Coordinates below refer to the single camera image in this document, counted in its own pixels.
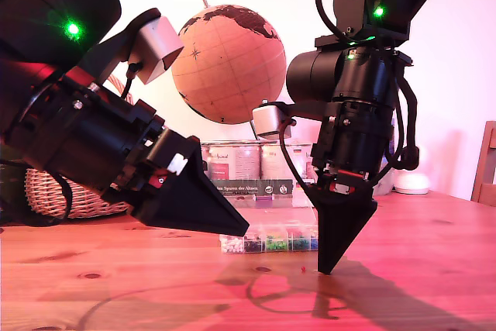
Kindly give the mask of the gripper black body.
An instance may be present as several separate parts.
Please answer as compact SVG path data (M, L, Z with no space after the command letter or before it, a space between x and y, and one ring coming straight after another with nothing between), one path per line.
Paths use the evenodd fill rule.
M7 77L7 144L41 171L107 202L156 211L170 202L190 164L190 141L143 103L105 98L70 78Z
M312 147L313 194L371 194L392 135L392 107L370 102L319 102L322 121Z

